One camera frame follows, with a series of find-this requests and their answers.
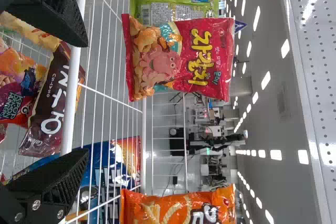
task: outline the perforated panel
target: perforated panel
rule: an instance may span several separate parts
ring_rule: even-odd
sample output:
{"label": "perforated panel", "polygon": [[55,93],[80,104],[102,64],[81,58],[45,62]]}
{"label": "perforated panel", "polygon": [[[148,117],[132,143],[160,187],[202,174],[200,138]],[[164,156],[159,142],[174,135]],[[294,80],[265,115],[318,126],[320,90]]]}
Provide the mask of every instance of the perforated panel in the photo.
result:
{"label": "perforated panel", "polygon": [[335,223],[336,5],[333,0],[291,3],[331,222]]}

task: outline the brown snack bag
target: brown snack bag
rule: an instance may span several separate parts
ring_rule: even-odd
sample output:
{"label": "brown snack bag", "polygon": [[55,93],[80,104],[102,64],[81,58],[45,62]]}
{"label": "brown snack bag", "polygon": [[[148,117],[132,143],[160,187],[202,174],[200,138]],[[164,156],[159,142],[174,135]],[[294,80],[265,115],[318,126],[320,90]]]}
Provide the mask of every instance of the brown snack bag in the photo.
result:
{"label": "brown snack bag", "polygon": [[[46,157],[60,151],[69,60],[70,49],[62,41],[51,57],[45,82],[28,119],[28,130],[19,147],[20,155]],[[85,81],[82,67],[78,79],[80,83]],[[81,86],[77,86],[76,108],[80,91]]]}

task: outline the nutrition label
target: nutrition label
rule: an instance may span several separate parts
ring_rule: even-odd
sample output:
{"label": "nutrition label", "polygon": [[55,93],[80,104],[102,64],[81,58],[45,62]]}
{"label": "nutrition label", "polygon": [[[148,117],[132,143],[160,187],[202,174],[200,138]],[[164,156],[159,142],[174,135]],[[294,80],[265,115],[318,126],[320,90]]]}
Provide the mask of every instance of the nutrition label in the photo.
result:
{"label": "nutrition label", "polygon": [[[141,12],[143,17],[147,17],[148,9],[149,5],[142,5]],[[143,19],[143,22],[144,25],[160,26],[171,21],[204,17],[205,13],[199,6],[152,3],[150,5],[150,19]]]}

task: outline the red snack bag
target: red snack bag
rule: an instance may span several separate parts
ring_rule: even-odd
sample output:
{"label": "red snack bag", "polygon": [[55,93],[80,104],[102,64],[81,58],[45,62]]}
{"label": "red snack bag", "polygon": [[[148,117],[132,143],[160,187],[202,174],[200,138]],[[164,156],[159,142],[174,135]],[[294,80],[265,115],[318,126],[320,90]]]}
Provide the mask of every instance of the red snack bag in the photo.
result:
{"label": "red snack bag", "polygon": [[[44,83],[30,111],[28,130],[19,147],[20,155],[46,157],[60,151],[70,54],[64,41],[53,53]],[[84,81],[85,72],[80,66],[78,82]],[[78,85],[76,109],[80,91]]]}
{"label": "red snack bag", "polygon": [[121,224],[235,224],[234,185],[165,197],[121,191]]}
{"label": "red snack bag", "polygon": [[157,83],[228,101],[234,23],[201,18],[145,27],[122,14],[130,101],[152,95]]}

